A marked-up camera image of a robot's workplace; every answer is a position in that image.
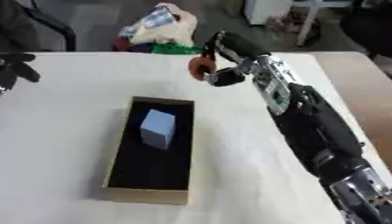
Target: orange ball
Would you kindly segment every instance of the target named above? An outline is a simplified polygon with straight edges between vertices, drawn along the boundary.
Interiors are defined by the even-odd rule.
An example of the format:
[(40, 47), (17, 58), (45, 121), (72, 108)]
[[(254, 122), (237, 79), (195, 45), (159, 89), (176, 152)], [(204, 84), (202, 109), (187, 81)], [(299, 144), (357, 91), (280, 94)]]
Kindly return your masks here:
[(204, 74), (213, 74), (216, 71), (215, 62), (206, 57), (196, 57), (189, 61), (188, 64), (189, 73), (193, 78), (198, 81), (203, 81)]

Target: white cabinet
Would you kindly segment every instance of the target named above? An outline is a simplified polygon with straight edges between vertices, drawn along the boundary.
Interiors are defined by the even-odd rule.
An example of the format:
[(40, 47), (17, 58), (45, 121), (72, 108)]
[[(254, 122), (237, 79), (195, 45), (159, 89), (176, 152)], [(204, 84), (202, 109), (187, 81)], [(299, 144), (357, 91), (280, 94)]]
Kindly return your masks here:
[(264, 25), (269, 17), (287, 14), (292, 0), (247, 0), (245, 16), (251, 25)]

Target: clothing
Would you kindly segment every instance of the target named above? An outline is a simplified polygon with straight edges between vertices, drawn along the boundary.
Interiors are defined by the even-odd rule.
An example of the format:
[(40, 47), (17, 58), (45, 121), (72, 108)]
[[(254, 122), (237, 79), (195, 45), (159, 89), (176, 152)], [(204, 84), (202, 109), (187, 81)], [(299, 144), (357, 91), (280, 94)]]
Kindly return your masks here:
[(39, 51), (37, 33), (15, 0), (0, 0), (0, 52)]

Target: cardboard box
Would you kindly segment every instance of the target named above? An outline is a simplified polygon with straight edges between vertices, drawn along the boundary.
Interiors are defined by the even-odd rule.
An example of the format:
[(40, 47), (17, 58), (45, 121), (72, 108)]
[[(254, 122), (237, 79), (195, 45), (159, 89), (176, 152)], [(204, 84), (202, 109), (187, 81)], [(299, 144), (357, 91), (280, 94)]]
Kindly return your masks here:
[[(156, 109), (176, 116), (167, 150), (144, 144), (140, 124)], [(186, 204), (192, 162), (193, 101), (133, 97), (102, 185), (110, 200)]]

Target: fabric pile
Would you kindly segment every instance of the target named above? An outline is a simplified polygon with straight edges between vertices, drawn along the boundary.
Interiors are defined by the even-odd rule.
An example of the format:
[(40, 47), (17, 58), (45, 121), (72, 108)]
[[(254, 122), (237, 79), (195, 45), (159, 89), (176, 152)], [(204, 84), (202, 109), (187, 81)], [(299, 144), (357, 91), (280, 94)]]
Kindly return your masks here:
[(192, 40), (197, 23), (194, 15), (175, 4), (159, 3), (149, 15), (123, 27), (113, 48), (144, 53), (199, 53)]

